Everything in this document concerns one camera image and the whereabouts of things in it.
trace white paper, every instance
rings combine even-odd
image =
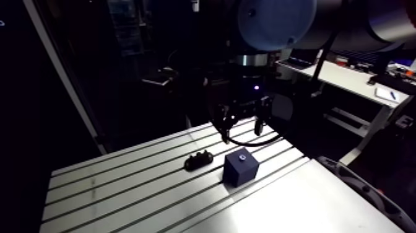
[[[400,102],[400,96],[397,92],[386,90],[380,87],[376,88],[376,96],[385,100],[396,102],[396,103]]]

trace white desk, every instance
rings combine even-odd
[[[277,62],[277,64],[297,71],[299,73],[305,74],[309,77],[313,76],[316,69],[316,65],[303,70],[299,70],[286,64],[282,64],[280,62]],[[331,120],[332,122],[337,123],[338,125],[364,137],[361,143],[357,146],[357,148],[342,159],[342,162],[345,164],[349,164],[350,162],[352,162],[352,160],[354,160],[354,158],[356,158],[359,155],[359,153],[361,153],[361,150],[368,144],[373,135],[381,128],[384,128],[390,116],[393,114],[393,111],[397,109],[399,106],[404,106],[409,100],[409,95],[399,92],[398,90],[392,89],[390,87],[381,84],[375,84],[373,86],[368,85],[367,82],[369,81],[371,76],[371,74],[361,73],[352,69],[344,68],[334,63],[330,63],[328,61],[324,62],[321,72],[319,73],[319,81],[346,90],[347,92],[353,93],[355,95],[361,96],[372,102],[382,105],[381,110],[371,123],[338,108],[334,109],[335,112],[340,113],[345,117],[349,117],[352,120],[355,120],[359,123],[362,123],[363,127],[360,129],[351,127],[345,122],[340,121],[339,119],[336,119],[334,117],[327,117],[328,120]],[[400,102],[395,103],[375,96],[375,91],[377,87],[398,93]]]
[[[260,142],[254,119],[231,130]],[[190,154],[213,163],[187,172]],[[52,173],[41,233],[62,232],[403,232],[369,202],[288,141],[249,147],[259,161],[254,180],[222,182],[225,144],[211,124],[107,154]]]

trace slotted table surface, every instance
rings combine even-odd
[[[231,136],[260,142],[254,119]],[[225,144],[210,124],[159,138],[54,171],[41,233],[56,232],[402,232],[315,160],[281,139],[247,147],[259,161],[254,180],[222,182]],[[207,150],[213,163],[183,169]]]

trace dark blue cube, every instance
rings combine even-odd
[[[245,148],[227,154],[222,180],[238,187],[256,178],[259,162]]]

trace cable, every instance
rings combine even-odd
[[[280,138],[283,138],[284,135],[286,135],[286,133],[284,133],[283,135],[278,134],[277,136],[274,136],[271,139],[265,140],[261,143],[241,143],[239,141],[235,141],[234,139],[230,138],[229,136],[227,136],[222,130],[218,129],[218,127],[216,127],[216,125],[214,124],[213,120],[210,120],[212,125],[215,127],[215,129],[217,129],[217,131],[221,134],[221,136],[226,139],[227,141],[230,141],[234,144],[236,144],[237,146],[245,146],[245,147],[258,147],[258,146],[265,146],[267,144],[273,143],[274,141],[279,140]]]

